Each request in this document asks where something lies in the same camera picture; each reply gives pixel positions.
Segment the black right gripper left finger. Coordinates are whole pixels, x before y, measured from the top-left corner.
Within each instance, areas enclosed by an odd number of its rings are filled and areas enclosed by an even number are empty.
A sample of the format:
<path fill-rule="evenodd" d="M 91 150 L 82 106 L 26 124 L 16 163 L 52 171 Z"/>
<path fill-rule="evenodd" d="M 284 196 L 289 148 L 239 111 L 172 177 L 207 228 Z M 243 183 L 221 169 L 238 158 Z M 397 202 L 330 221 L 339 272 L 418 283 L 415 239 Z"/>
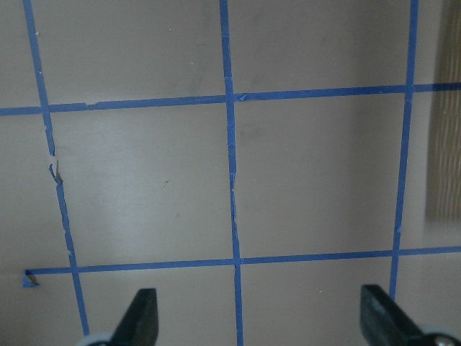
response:
<path fill-rule="evenodd" d="M 155 345 L 158 304 L 155 288 L 140 289 L 111 337 L 111 345 Z"/>

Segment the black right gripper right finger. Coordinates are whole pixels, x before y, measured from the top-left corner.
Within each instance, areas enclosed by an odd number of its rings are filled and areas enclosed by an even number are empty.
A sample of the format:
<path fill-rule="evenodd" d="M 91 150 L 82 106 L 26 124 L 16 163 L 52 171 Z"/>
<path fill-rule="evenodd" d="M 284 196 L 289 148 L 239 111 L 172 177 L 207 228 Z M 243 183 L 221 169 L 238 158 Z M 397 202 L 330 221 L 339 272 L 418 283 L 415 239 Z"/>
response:
<path fill-rule="evenodd" d="M 368 345 L 425 345 L 425 335 L 379 285 L 363 285 L 359 324 Z"/>

